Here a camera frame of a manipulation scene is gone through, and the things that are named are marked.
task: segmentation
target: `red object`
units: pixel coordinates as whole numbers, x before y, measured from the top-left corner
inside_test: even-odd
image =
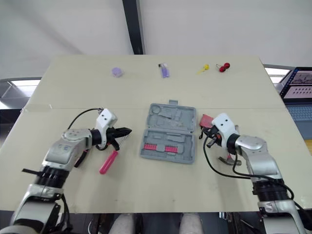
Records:
[[[157,145],[144,144],[143,149],[144,150],[156,150],[157,149]],[[165,147],[165,152],[177,153],[177,147],[166,146]]]
[[[224,66],[219,68],[219,72],[225,72],[226,68]]]
[[[107,172],[107,170],[110,168],[117,155],[118,151],[116,150],[114,150],[112,154],[109,155],[109,157],[106,159],[102,167],[99,169],[100,174],[105,174]]]
[[[225,69],[228,69],[230,67],[230,64],[226,62],[223,66],[225,67]]]
[[[203,116],[199,122],[199,126],[203,127],[203,128],[212,128],[213,125],[211,124],[211,122],[213,121],[213,119],[214,118],[203,114]]]

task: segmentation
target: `white wall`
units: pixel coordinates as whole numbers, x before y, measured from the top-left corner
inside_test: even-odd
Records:
[[[253,54],[312,66],[312,0],[141,0],[147,54]],[[132,54],[122,0],[0,0],[0,78],[61,54]]]
[[[312,66],[312,0],[141,0],[147,54],[252,54]]]
[[[0,78],[42,76],[63,54],[133,54],[122,1],[0,0]]]

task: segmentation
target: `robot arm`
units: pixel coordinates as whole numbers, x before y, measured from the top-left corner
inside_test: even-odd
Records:
[[[211,128],[202,128],[202,132],[212,139],[207,144],[209,148],[216,143],[246,160],[253,194],[258,196],[258,207],[268,234],[306,233],[295,203],[287,195],[277,163],[268,152],[266,141],[253,136],[240,136],[224,113],[212,121]]]
[[[55,142],[46,154],[39,172],[24,169],[24,172],[36,175],[30,184],[18,209],[12,216],[11,226],[2,229],[0,234],[47,234],[61,231],[56,226],[60,205],[57,200],[63,198],[63,185],[83,151],[94,145],[105,147],[118,143],[115,138],[125,136],[131,129],[114,129],[117,117],[104,109],[97,118],[96,129],[69,129],[61,139]]]

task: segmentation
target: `black pole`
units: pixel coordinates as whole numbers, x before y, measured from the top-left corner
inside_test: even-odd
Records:
[[[139,0],[122,0],[130,42],[135,55],[144,55],[144,40]]]

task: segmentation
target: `yellow object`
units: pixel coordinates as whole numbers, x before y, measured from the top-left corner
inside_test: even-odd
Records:
[[[312,140],[305,140],[305,143],[310,151],[310,154],[312,155]]]
[[[208,64],[205,64],[204,67],[203,67],[203,69],[200,70],[199,72],[197,72],[197,74],[200,74],[200,73],[202,73],[202,72],[204,72],[204,71],[206,71],[206,70],[208,70],[208,69],[209,69],[209,65],[208,65]]]

